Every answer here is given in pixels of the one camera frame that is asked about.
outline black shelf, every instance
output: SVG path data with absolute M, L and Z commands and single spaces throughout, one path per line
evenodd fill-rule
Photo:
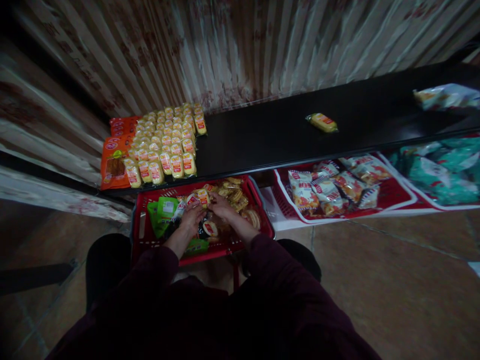
M 413 89 L 447 83 L 480 89 L 480 68 L 423 66 L 208 116 L 208 136 L 197 139 L 198 177 L 104 193 L 135 194 L 480 130 L 480 110 L 422 111 L 415 104 Z M 339 132 L 311 126 L 305 116 L 312 113 L 335 120 Z

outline hand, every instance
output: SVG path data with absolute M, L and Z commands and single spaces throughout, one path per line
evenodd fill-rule
M 186 230 L 189 240 L 199 232 L 199 222 L 206 213 L 207 211 L 202 207 L 200 201 L 194 201 L 186 207 L 181 218 L 180 228 Z
M 236 218 L 241 218 L 241 216 L 230 206 L 227 199 L 218 195 L 216 192 L 210 192 L 211 203 L 208 204 L 208 209 L 212 211 L 215 215 L 219 216 L 227 223 L 231 222 Z

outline pile of snacks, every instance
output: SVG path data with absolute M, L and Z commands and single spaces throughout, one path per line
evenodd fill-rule
M 304 216 L 330 218 L 377 207 L 380 183 L 391 177 L 372 155 L 341 157 L 310 171 L 289 170 L 289 193 Z
M 260 229 L 259 214 L 250 205 L 244 195 L 240 178 L 229 177 L 218 184 L 205 184 L 202 188 L 193 190 L 190 194 L 178 197 L 159 197 L 158 202 L 147 205 L 150 222 L 157 239 L 167 240 L 179 227 L 187 206 L 194 201 L 199 201 L 205 208 L 210 203 L 210 193 L 215 192 L 227 198 L 230 205 L 240 213 L 253 227 Z M 205 217 L 198 225 L 196 238 L 189 243 L 185 253 L 189 255 L 202 253 L 208 250 L 209 244 L 227 240 L 232 229 L 225 221 L 213 212 L 207 211 Z
M 143 117 L 113 118 L 105 140 L 101 190 L 196 176 L 196 136 L 207 134 L 202 106 L 184 102 Z
M 480 191 L 480 137 L 404 146 L 389 160 L 413 185 L 442 206 L 474 203 Z

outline red shopping basket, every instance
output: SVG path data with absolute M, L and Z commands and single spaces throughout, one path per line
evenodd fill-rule
M 260 217 L 260 231 L 271 238 L 275 237 L 275 230 L 270 219 L 264 209 L 264 204 L 259 194 L 259 190 L 255 180 L 248 175 L 236 176 L 243 179 L 241 189 L 248 198 L 249 206 L 258 213 Z M 159 197 L 174 198 L 177 196 L 188 196 L 193 190 L 202 188 L 205 184 L 216 184 L 218 180 L 197 182 L 194 184 L 169 187 L 159 190 L 141 192 L 136 199 L 135 208 L 133 209 L 132 225 L 130 232 L 130 240 L 132 242 L 131 266 L 134 266 L 140 255 L 148 249 L 160 247 L 165 241 L 163 238 L 155 237 L 152 224 L 150 222 L 149 213 L 147 211 L 148 203 L 157 202 Z M 142 213 L 144 213 L 144 221 L 141 221 Z M 194 254 L 184 256 L 180 260 L 180 266 L 197 263 L 209 259 L 219 258 L 232 254 L 244 248 L 243 243 L 238 238 L 221 239 L 219 242 L 211 243 L 208 251 L 202 254 Z

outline dark clothing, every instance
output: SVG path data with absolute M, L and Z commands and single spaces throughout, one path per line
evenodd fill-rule
M 146 251 L 116 288 L 97 292 L 49 359 L 379 359 L 320 285 L 320 269 L 315 279 L 265 235 L 253 239 L 251 277 L 231 296 L 193 276 L 170 285 L 178 268 L 170 249 Z M 89 290 L 101 287 L 94 282 Z

